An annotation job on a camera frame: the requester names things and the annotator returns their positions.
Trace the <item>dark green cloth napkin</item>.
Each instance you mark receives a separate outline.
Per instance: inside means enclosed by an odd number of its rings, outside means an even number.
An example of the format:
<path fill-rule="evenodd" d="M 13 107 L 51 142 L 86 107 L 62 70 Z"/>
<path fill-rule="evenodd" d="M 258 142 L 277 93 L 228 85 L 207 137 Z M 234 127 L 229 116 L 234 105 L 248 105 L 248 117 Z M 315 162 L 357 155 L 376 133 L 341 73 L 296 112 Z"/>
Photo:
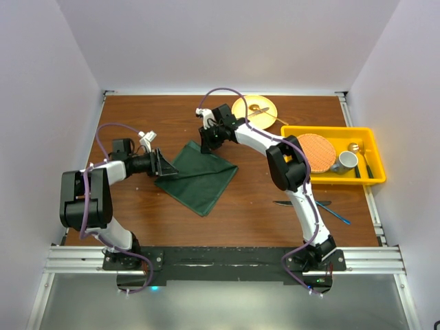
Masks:
<path fill-rule="evenodd" d="M 210 213 L 238 166 L 212 153 L 203 154 L 201 146 L 189 141 L 173 160 L 176 175 L 160 177 L 155 185 L 196 214 Z"/>

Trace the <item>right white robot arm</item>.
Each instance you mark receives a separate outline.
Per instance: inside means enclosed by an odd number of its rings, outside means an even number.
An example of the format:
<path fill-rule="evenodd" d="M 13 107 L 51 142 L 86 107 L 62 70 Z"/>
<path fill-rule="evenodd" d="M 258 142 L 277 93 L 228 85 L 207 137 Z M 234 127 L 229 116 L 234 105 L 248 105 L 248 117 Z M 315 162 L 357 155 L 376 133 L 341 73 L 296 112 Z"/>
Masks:
<path fill-rule="evenodd" d="M 266 156 L 274 185 L 289 197 L 300 222 L 304 246 L 294 250 L 294 254 L 314 270 L 328 265 L 336 243 L 320 216 L 309 164 L 298 139 L 264 132 L 245 118 L 236 118 L 226 104 L 213 110 L 197 108 L 195 115 L 203 122 L 199 128 L 202 153 L 211 153 L 225 141 L 232 141 Z"/>

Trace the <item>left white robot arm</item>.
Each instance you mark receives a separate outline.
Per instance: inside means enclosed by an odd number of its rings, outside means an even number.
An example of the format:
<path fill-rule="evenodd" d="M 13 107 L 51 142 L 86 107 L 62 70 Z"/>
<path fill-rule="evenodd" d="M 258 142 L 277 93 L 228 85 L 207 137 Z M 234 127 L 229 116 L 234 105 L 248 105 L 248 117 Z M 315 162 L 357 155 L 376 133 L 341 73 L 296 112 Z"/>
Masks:
<path fill-rule="evenodd" d="M 128 270 L 148 269 L 140 244 L 134 233 L 126 230 L 113 215 L 111 185 L 134 174 L 168 177 L 178 170 L 168 162 L 159 148 L 142 146 L 138 154 L 129 138 L 112 141 L 109 159 L 90 164 L 84 170 L 62 174 L 60 189 L 60 221 L 74 229 L 81 239 L 93 237 L 104 245 L 108 262 Z"/>

